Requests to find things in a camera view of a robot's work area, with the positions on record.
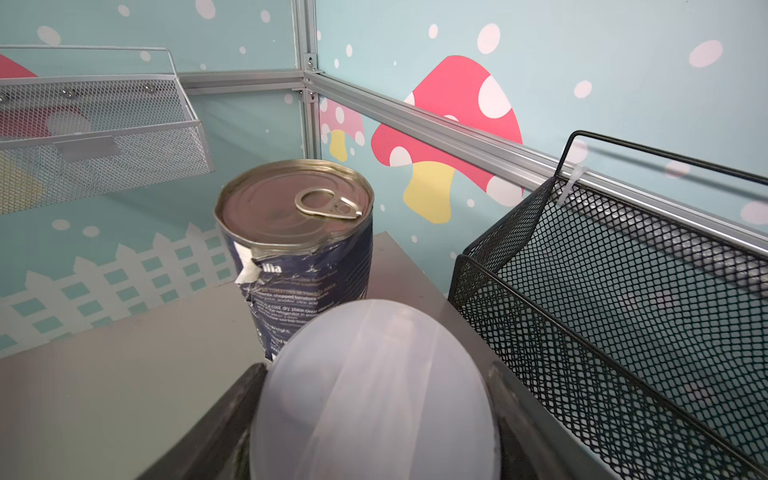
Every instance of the tin can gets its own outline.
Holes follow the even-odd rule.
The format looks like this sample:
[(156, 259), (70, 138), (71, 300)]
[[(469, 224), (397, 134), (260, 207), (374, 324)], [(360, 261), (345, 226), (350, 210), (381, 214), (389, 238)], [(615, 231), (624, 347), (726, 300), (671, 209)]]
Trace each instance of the tin can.
[(329, 161), (274, 162), (224, 186), (214, 214), (268, 359), (315, 316), (365, 298), (372, 209), (368, 181)]

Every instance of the can label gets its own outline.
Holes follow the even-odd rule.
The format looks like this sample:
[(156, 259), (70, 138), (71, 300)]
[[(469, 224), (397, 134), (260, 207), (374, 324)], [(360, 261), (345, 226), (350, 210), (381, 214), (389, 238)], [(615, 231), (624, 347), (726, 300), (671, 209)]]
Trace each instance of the can label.
[[(233, 258), (234, 244), (227, 240)], [(290, 337), (315, 316), (365, 298), (373, 252), (373, 221), (351, 237), (302, 255), (253, 261), (261, 274), (240, 290), (250, 306), (265, 356), (272, 360)], [(238, 272), (242, 264), (236, 261)]]

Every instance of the pull tab ring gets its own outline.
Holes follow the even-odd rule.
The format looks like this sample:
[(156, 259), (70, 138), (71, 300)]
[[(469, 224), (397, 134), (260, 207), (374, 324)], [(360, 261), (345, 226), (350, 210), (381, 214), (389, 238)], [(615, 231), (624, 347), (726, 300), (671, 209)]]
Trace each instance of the pull tab ring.
[[(333, 195), (330, 201), (322, 207), (308, 207), (304, 204), (304, 197), (315, 192)], [(296, 208), (308, 215), (320, 217), (339, 218), (341, 220), (356, 220), (362, 215), (360, 207), (348, 198), (338, 195), (328, 188), (312, 187), (296, 194)]]

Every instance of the zip tie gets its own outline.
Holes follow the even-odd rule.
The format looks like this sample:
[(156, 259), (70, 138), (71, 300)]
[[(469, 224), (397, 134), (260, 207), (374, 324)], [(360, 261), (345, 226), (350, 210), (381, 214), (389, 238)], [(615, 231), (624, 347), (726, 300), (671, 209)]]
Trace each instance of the zip tie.
[(565, 188), (563, 189), (563, 193), (560, 194), (560, 198), (558, 198), (558, 206), (561, 206), (565, 203), (565, 198), (568, 196), (568, 194), (571, 192), (571, 190), (574, 187), (574, 184), (576, 181), (581, 178), (581, 175), (584, 174), (585, 171), (589, 170), (586, 165), (579, 164), (576, 165), (576, 168), (571, 172), (571, 178), (568, 179), (568, 183), (565, 184)]

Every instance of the white picket fence illustration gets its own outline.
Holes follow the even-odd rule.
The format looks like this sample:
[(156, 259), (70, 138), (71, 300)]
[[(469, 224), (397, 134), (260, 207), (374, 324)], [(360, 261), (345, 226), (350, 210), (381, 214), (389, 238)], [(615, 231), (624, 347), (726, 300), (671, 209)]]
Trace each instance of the white picket fence illustration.
[[(208, 248), (207, 240), (218, 237), (218, 246)], [(190, 247), (191, 256), (179, 260), (176, 251)], [(223, 254), (225, 261), (214, 265), (213, 257), (220, 260)], [(143, 261), (157, 257), (162, 266), (147, 272)], [(166, 237), (156, 233), (152, 249), (136, 253), (125, 245), (118, 245), (116, 260), (105, 265), (96, 265), (89, 260), (75, 257), (74, 275), (59, 280), (51, 280), (47, 276), (35, 272), (27, 272), (27, 290), (10, 296), (0, 297), (0, 339), (10, 336), (15, 345), (0, 349), (0, 358), (42, 345), (66, 333), (79, 333), (93, 328), (92, 323), (109, 317), (118, 320), (130, 316), (131, 308), (137, 313), (166, 303), (162, 295), (176, 290), (178, 298), (190, 296), (194, 292), (193, 283), (200, 287), (205, 281), (205, 287), (217, 286), (234, 279), (235, 266), (227, 250), (227, 244), (219, 230), (201, 232), (192, 223), (187, 228), (187, 237), (171, 242)], [(196, 263), (200, 271), (187, 275), (184, 267)], [(123, 280), (110, 285), (104, 275), (122, 269), (125, 272)], [(155, 287), (153, 279), (164, 274), (170, 278), (170, 283)], [(83, 283), (89, 293), (70, 300), (62, 289)], [(121, 300), (118, 292), (133, 287), (138, 295), (125, 301)], [(37, 312), (22, 315), (14, 306), (37, 299), (45, 308)], [(102, 310), (91, 313), (86, 310), (84, 315), (79, 306), (97, 301)], [(41, 333), (34, 323), (55, 316), (62, 326)]]

